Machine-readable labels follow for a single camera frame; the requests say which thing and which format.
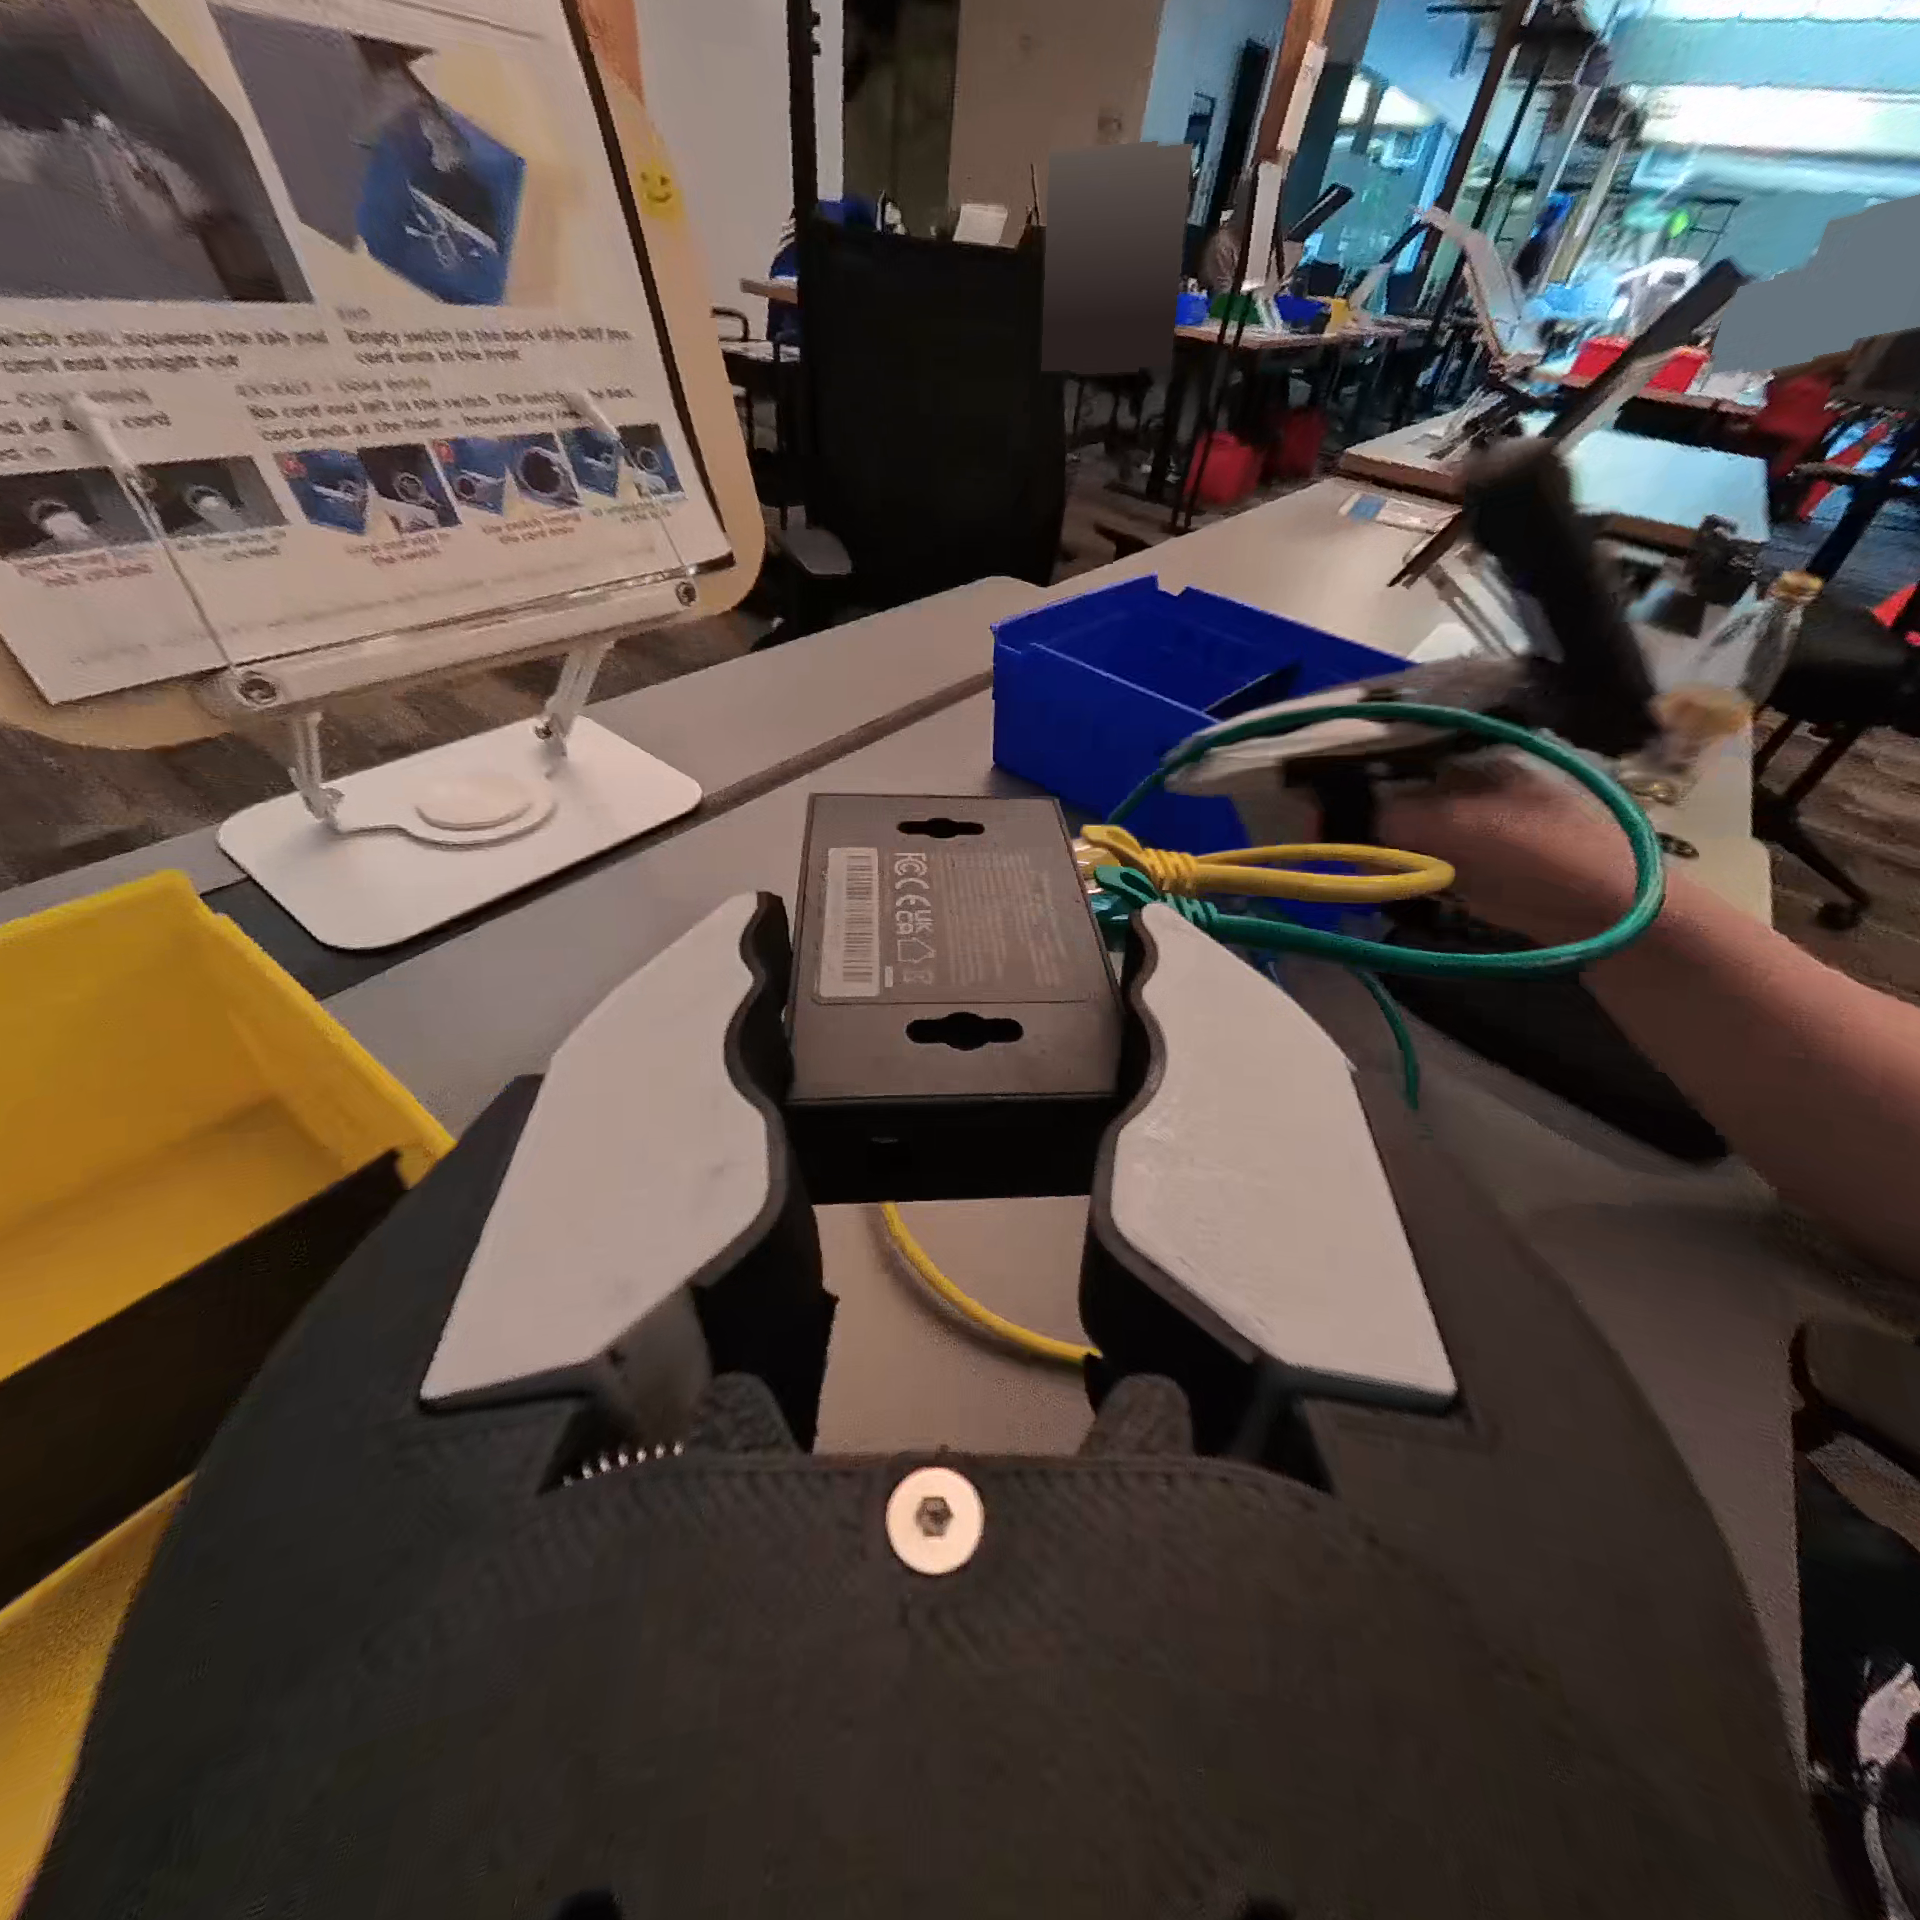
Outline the person's patterned clothing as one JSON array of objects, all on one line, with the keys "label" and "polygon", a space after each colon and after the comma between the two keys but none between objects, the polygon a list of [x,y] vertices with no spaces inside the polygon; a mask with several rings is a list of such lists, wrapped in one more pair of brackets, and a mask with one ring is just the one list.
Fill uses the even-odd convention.
[{"label": "person's patterned clothing", "polygon": [[1917,1348],[1848,1315],[1793,1340],[1810,1804],[1854,1914],[1917,1914]]}]

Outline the blue plastic bin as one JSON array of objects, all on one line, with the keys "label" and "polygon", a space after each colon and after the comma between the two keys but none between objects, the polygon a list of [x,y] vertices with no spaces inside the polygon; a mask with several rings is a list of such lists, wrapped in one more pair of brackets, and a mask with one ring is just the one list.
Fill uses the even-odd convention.
[{"label": "blue plastic bin", "polygon": [[1257,869],[1227,798],[1154,790],[1119,807],[1183,739],[1288,700],[1353,695],[1401,659],[1154,575],[996,625],[996,763],[1086,822],[1122,822],[1193,896],[1201,857]]}]

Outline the person's right forearm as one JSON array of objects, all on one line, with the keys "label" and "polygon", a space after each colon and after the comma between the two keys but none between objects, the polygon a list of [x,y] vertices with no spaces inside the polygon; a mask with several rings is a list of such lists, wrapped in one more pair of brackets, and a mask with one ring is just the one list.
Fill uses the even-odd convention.
[{"label": "person's right forearm", "polygon": [[1589,975],[1596,1001],[1785,1206],[1917,1278],[1917,1011],[1690,881]]}]

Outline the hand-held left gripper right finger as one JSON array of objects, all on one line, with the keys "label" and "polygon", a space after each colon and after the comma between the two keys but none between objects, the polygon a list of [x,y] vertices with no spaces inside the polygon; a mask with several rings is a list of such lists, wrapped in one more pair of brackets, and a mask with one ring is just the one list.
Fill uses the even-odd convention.
[{"label": "hand-held left gripper right finger", "polygon": [[1171,903],[1137,913],[1133,945],[1144,1069],[1097,1148],[1092,1249],[1291,1386],[1452,1407],[1452,1357],[1342,1046]]}]

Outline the yellow plastic bin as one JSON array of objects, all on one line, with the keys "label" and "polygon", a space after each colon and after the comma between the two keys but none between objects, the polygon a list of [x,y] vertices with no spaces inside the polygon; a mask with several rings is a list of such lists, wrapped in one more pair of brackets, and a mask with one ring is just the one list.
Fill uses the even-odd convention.
[{"label": "yellow plastic bin", "polygon": [[453,1134],[181,873],[2,933],[2,1897],[215,1432]]}]

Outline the black ethernet switch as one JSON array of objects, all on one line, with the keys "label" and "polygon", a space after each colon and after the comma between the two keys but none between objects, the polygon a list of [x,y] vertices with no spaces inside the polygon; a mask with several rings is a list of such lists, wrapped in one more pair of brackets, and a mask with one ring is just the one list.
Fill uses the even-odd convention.
[{"label": "black ethernet switch", "polygon": [[1122,1032],[1056,801],[811,798],[786,1134],[816,1203],[1090,1191]]}]

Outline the black tilted display board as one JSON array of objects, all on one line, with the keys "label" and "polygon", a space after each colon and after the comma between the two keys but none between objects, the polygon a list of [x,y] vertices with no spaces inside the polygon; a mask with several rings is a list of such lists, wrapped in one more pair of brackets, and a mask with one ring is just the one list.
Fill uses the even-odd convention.
[{"label": "black tilted display board", "polygon": [[1694,344],[1703,328],[1720,320],[1720,314],[1739,294],[1753,276],[1736,261],[1712,264],[1679,298],[1645,324],[1645,328],[1622,348],[1619,357],[1596,372],[1594,382],[1572,392],[1561,404],[1551,422],[1542,431],[1544,442],[1572,447],[1592,431],[1608,431],[1619,410],[1643,395],[1649,382],[1672,359],[1675,353]]}]

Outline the person's right hand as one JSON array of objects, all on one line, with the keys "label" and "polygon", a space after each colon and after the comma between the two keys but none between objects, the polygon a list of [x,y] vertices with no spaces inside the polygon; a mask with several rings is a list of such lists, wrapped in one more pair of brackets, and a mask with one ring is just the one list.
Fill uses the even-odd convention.
[{"label": "person's right hand", "polygon": [[1594,938],[1635,900],[1635,854],[1580,787],[1525,764],[1452,764],[1380,803],[1387,847],[1452,867],[1469,912],[1536,945]]}]

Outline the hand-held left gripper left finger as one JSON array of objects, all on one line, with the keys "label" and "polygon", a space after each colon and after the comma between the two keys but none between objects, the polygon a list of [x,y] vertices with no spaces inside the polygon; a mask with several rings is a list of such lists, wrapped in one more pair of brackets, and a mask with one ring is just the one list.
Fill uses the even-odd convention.
[{"label": "hand-held left gripper left finger", "polygon": [[749,1374],[785,1419],[820,1413],[833,1295],[785,1118],[791,963],[785,900],[731,896],[557,1046],[427,1407],[687,1419],[713,1378]]}]

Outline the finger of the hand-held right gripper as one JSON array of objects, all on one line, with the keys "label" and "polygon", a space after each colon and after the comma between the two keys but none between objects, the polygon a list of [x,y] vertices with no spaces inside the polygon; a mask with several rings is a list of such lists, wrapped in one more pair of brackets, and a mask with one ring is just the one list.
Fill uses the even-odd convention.
[{"label": "finger of the hand-held right gripper", "polygon": [[1412,666],[1318,691],[1299,703],[1299,713],[1307,724],[1327,724],[1342,708],[1435,708],[1515,721],[1528,683],[1528,666]]},{"label": "finger of the hand-held right gripper", "polygon": [[1425,755],[1447,739],[1447,728],[1421,721],[1308,716],[1303,725],[1277,732],[1269,719],[1259,728],[1220,724],[1182,741],[1163,767],[1163,788],[1182,797],[1230,797],[1307,780],[1333,763],[1384,763],[1396,755]]}]

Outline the black mesh panel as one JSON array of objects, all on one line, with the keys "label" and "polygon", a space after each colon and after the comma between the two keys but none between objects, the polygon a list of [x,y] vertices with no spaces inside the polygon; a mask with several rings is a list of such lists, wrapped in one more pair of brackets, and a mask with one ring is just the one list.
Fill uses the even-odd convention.
[{"label": "black mesh panel", "polygon": [[1067,516],[1063,378],[1042,370],[1045,252],[816,216],[800,237],[803,507],[888,611],[1008,576],[1051,585]]}]

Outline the plastic drink bottle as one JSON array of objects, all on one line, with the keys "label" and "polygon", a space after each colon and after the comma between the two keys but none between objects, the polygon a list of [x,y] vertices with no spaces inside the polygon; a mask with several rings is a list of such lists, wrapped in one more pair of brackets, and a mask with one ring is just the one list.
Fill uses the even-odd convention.
[{"label": "plastic drink bottle", "polygon": [[1649,803],[1686,798],[1721,743],[1747,732],[1780,683],[1819,595],[1822,576],[1780,571],[1763,588],[1751,588],[1690,651],[1669,647],[1655,674],[1655,734],[1619,763],[1622,788]]}]

